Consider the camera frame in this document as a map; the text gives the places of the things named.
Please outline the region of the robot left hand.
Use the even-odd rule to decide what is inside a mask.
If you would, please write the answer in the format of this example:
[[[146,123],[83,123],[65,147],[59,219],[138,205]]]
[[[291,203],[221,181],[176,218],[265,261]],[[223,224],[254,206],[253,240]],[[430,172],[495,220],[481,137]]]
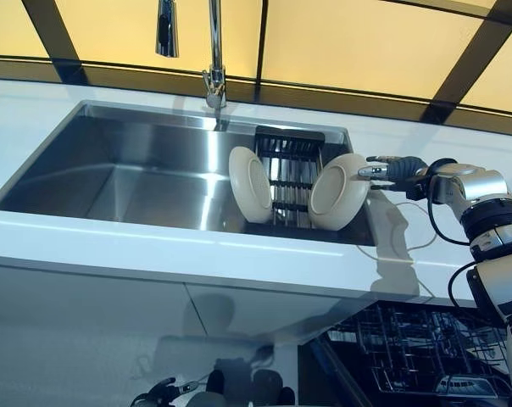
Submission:
[[[175,385],[175,378],[166,378],[155,384],[146,393],[137,395],[131,406],[171,406],[180,396],[195,391],[200,386],[197,381]]]

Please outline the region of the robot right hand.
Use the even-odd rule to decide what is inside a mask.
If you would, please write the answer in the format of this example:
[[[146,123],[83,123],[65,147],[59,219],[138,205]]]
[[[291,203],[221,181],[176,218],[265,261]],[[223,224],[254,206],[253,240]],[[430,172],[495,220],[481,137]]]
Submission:
[[[407,199],[426,198],[428,165],[420,158],[407,156],[370,156],[367,164],[358,170],[358,176],[383,184],[373,183],[371,190],[404,192]]]

